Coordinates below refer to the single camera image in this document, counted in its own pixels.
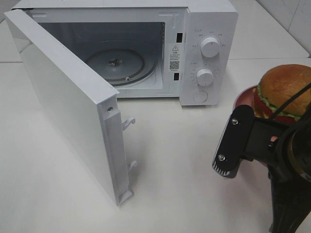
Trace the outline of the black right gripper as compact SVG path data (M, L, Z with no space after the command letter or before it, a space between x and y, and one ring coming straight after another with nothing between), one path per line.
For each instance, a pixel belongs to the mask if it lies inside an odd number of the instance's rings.
M214 154L212 168L236 177L241 159L264 163L271 182L271 233L294 233L311 212L311 120L294 125L254 117L249 105L229 116Z

